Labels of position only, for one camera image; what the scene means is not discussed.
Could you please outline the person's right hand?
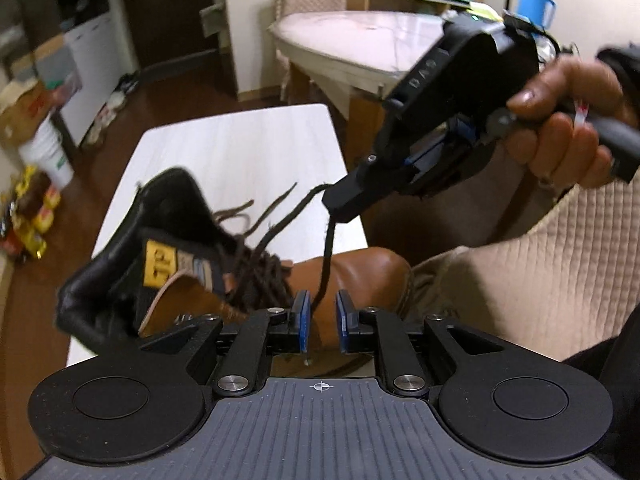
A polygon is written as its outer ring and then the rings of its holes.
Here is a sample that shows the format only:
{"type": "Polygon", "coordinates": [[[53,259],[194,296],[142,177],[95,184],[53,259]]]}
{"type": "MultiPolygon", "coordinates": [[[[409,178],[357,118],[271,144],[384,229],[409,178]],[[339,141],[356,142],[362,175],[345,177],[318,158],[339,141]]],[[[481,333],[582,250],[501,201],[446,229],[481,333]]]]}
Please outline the person's right hand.
{"type": "Polygon", "coordinates": [[[561,55],[508,102],[521,122],[504,141],[506,151],[538,179],[558,190],[600,188],[611,182],[613,157],[590,122],[575,122],[555,109],[582,102],[593,112],[639,127],[631,99],[608,64],[561,55]]]}

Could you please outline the black jacket sleeve forearm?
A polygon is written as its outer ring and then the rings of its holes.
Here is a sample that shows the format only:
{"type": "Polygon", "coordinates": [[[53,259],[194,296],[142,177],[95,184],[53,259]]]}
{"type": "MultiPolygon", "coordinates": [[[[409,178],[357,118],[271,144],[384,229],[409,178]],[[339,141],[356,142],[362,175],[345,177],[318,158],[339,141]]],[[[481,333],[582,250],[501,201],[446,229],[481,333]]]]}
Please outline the black jacket sleeve forearm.
{"type": "Polygon", "coordinates": [[[598,52],[597,58],[612,68],[632,109],[636,116],[639,116],[640,47],[638,44],[603,48],[598,52]]]}

